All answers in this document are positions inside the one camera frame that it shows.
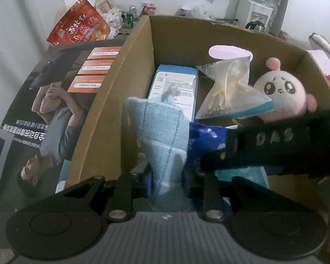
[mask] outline metal screw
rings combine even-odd
[[[218,211],[216,209],[212,209],[211,211],[207,211],[207,217],[210,219],[220,219],[224,216],[222,211]]]
[[[120,209],[115,209],[114,211],[110,211],[109,216],[113,219],[123,219],[125,218],[127,213]]]

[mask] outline cardboard box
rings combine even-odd
[[[213,45],[235,45],[251,51],[249,84],[268,71],[269,57],[281,60],[318,101],[318,111],[330,108],[330,88],[310,54],[281,39],[236,26],[172,16],[144,16],[120,49],[91,107],[76,146],[67,186],[95,175],[117,179],[136,165],[136,135],[129,126],[124,102],[129,96],[146,98],[152,76],[160,64],[194,67],[216,61],[208,55]],[[199,76],[196,111],[213,81]],[[260,122],[252,118],[243,125]],[[220,125],[221,119],[206,120]],[[305,176],[274,176],[270,186],[290,198],[313,205],[313,180]]]

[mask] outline floor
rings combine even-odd
[[[14,257],[11,249],[0,249],[0,264],[7,264]]]

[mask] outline blue package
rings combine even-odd
[[[225,148],[228,128],[206,126],[190,123],[187,148],[187,164],[196,172],[201,171],[200,158],[205,153]],[[231,181],[235,176],[245,177],[265,188],[268,188],[268,178],[264,167],[247,167],[215,172],[220,181]]]

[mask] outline plush toy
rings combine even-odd
[[[306,94],[303,84],[296,77],[280,70],[279,59],[269,58],[266,66],[272,71],[261,76],[254,84],[255,89],[264,92],[274,102],[274,111],[259,115],[265,123],[301,116],[307,111],[315,112],[315,97]]]

